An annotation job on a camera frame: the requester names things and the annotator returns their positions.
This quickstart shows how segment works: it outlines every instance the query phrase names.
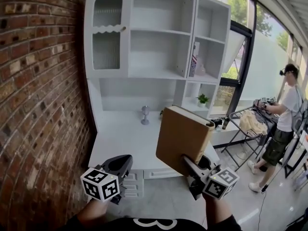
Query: man in white t-shirt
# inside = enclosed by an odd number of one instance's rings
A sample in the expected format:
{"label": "man in white t-shirt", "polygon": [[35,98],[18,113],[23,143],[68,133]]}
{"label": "man in white t-shirt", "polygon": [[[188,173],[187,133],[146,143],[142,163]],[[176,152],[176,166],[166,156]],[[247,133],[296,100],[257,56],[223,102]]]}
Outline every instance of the man in white t-shirt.
{"label": "man in white t-shirt", "polygon": [[265,164],[268,166],[261,182],[249,183],[250,190],[257,193],[262,190],[274,174],[276,165],[282,159],[286,146],[291,142],[294,136],[292,130],[292,119],[298,114],[303,103],[301,90],[296,84],[298,69],[293,64],[288,64],[284,69],[283,75],[290,88],[284,96],[282,103],[275,103],[274,105],[266,105],[262,102],[258,102],[258,104],[256,103],[259,108],[280,115],[277,129],[273,138],[268,143],[266,151],[262,155],[262,159],[256,164],[252,161],[247,162],[253,174],[256,174],[261,166]]}

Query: book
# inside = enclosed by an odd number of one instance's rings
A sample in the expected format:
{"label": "book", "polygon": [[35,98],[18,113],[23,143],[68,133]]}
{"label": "book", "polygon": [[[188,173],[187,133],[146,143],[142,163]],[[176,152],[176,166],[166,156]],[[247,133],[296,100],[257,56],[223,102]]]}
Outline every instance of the book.
{"label": "book", "polygon": [[184,176],[187,169],[181,156],[199,163],[215,124],[176,105],[164,109],[156,157]]}
{"label": "book", "polygon": [[189,77],[194,77],[194,74],[196,72],[197,62],[198,62],[198,54],[199,54],[199,47],[200,43],[195,42],[193,45],[193,52],[192,52],[192,62],[191,62],[191,68],[189,71]]}

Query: drawer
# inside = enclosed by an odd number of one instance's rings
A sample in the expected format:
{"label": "drawer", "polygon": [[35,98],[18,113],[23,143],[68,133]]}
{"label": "drawer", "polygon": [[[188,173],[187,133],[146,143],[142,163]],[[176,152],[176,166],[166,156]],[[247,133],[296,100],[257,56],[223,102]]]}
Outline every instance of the drawer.
{"label": "drawer", "polygon": [[143,198],[143,192],[125,192],[125,198]]}
{"label": "drawer", "polygon": [[145,180],[158,179],[158,178],[169,178],[169,177],[176,177],[176,176],[182,176],[182,175],[171,168],[145,169],[143,171],[143,178]]}
{"label": "drawer", "polygon": [[144,181],[138,181],[138,182],[123,182],[123,186],[126,187],[126,192],[127,191],[139,191],[143,192],[143,183]]}
{"label": "drawer", "polygon": [[143,180],[143,170],[131,170],[124,182],[134,182]]}

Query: beige cloth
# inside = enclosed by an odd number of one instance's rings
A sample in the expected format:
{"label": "beige cloth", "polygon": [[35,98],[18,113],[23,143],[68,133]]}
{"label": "beige cloth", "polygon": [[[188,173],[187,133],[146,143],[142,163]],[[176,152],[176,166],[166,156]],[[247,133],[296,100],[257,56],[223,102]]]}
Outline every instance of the beige cloth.
{"label": "beige cloth", "polygon": [[240,119],[240,128],[245,132],[252,130],[257,134],[262,133],[263,135],[266,135],[268,130],[264,123],[257,121],[255,112],[251,110],[244,111],[244,114]]}

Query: white t-shirt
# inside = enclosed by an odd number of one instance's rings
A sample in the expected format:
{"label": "white t-shirt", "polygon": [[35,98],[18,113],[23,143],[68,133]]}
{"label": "white t-shirt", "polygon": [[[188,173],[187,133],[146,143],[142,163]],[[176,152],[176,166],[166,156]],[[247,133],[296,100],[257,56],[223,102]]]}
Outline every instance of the white t-shirt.
{"label": "white t-shirt", "polygon": [[295,116],[302,105],[302,93],[298,86],[290,87],[282,103],[287,110],[278,119],[277,128],[284,132],[292,132],[292,116]]}

